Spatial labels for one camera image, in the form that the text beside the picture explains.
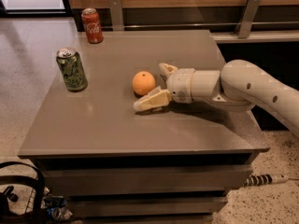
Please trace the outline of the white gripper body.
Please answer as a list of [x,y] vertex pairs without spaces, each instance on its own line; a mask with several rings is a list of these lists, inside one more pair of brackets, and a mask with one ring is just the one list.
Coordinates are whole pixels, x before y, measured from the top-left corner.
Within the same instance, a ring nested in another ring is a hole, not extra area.
[[182,68],[169,76],[166,87],[177,103],[214,98],[220,91],[220,71]]

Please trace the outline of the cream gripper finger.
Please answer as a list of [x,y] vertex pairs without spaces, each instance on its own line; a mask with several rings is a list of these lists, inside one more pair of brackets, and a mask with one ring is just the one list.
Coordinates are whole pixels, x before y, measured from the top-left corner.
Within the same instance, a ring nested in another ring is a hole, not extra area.
[[147,95],[135,101],[133,107],[135,111],[141,112],[167,106],[172,100],[173,98],[170,91],[168,89],[163,90],[160,86],[158,86]]
[[159,63],[159,68],[161,75],[165,78],[169,78],[175,71],[178,70],[176,66],[167,63]]

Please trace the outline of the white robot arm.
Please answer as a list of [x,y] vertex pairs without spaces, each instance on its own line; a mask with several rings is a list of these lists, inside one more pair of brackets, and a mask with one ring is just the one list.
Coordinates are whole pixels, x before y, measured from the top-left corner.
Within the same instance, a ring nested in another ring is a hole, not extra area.
[[233,60],[220,70],[177,68],[160,63],[165,89],[154,88],[134,102],[137,112],[203,101],[214,107],[245,112],[258,106],[299,135],[299,91],[273,78],[259,66]]

